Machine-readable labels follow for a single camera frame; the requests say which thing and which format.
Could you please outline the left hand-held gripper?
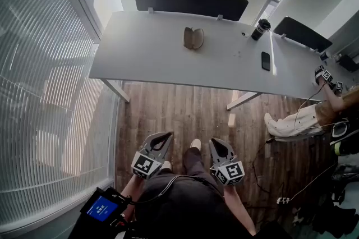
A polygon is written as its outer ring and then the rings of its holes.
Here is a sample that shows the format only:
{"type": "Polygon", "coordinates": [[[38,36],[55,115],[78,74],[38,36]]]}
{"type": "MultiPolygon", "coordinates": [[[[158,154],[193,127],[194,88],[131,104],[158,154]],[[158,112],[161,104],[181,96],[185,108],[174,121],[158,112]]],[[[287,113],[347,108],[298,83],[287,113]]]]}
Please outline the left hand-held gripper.
{"type": "Polygon", "coordinates": [[[144,148],[135,153],[131,164],[133,174],[145,180],[155,176],[164,164],[172,139],[172,132],[157,132],[149,135],[143,143],[144,148]]]}

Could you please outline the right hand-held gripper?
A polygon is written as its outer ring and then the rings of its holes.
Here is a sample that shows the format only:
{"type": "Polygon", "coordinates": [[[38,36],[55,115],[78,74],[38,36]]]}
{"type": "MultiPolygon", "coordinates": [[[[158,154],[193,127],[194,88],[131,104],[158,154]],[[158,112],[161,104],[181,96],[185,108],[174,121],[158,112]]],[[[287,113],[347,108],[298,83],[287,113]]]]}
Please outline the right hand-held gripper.
{"type": "Polygon", "coordinates": [[[223,186],[235,185],[240,182],[245,171],[242,162],[234,155],[232,146],[221,139],[211,138],[209,147],[212,160],[216,163],[210,168],[212,175],[223,186]]]}

